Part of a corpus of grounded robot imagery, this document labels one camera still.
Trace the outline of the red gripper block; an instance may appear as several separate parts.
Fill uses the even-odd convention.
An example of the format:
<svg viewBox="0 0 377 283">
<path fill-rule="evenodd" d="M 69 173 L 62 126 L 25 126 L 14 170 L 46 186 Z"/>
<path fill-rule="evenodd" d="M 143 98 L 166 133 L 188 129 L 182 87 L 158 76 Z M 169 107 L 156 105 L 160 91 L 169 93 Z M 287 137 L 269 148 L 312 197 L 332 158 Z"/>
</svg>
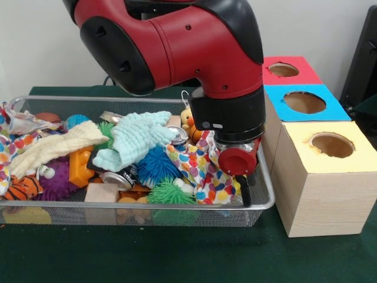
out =
<svg viewBox="0 0 377 283">
<path fill-rule="evenodd" d="M 259 145 L 260 139 L 246 144 L 217 143 L 217 149 L 220 152 L 219 167 L 228 175 L 238 176 L 243 206 L 247 208 L 252 205 L 248 175 L 252 174 L 257 166 L 256 155 Z"/>
</svg>

